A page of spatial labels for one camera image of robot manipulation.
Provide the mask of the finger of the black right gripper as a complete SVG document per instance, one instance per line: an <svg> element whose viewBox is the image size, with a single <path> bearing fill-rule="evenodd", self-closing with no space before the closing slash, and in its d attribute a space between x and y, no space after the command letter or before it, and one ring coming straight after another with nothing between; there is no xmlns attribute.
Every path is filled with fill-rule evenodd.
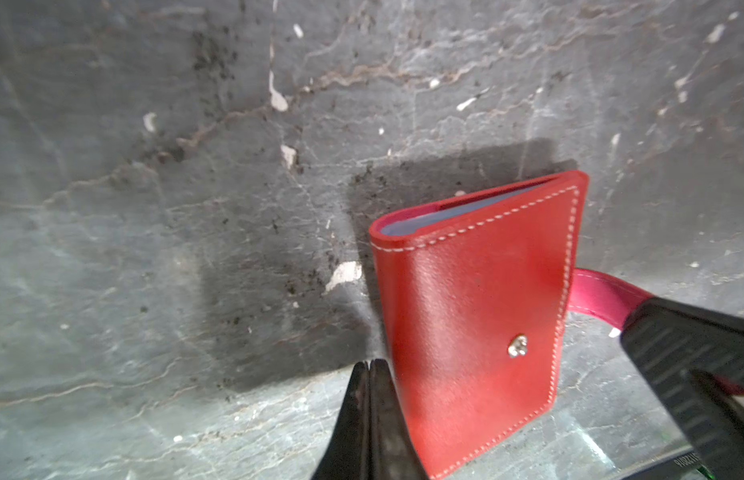
<svg viewBox="0 0 744 480"><path fill-rule="evenodd" d="M744 479L744 318L653 298L620 344L717 479Z"/></svg>

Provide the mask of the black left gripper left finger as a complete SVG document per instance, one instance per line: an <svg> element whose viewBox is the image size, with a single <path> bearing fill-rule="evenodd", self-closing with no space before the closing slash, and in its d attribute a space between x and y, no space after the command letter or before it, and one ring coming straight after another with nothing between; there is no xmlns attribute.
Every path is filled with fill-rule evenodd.
<svg viewBox="0 0 744 480"><path fill-rule="evenodd" d="M369 374L367 362L354 366L329 444L312 479L369 478Z"/></svg>

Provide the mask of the red leather card holder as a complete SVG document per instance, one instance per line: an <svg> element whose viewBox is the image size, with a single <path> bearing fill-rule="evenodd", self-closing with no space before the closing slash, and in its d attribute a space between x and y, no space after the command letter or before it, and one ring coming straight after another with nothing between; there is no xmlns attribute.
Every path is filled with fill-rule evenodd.
<svg viewBox="0 0 744 480"><path fill-rule="evenodd" d="M576 265L588 176L389 213L369 234L397 391L442 479L548 412L569 313L622 329L649 293Z"/></svg>

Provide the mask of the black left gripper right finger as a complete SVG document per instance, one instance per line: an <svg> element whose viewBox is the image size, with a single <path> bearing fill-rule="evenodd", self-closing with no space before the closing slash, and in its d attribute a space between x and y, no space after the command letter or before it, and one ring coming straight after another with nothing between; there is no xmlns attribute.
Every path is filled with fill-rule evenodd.
<svg viewBox="0 0 744 480"><path fill-rule="evenodd" d="M370 479L427 480L412 443L387 361L370 365Z"/></svg>

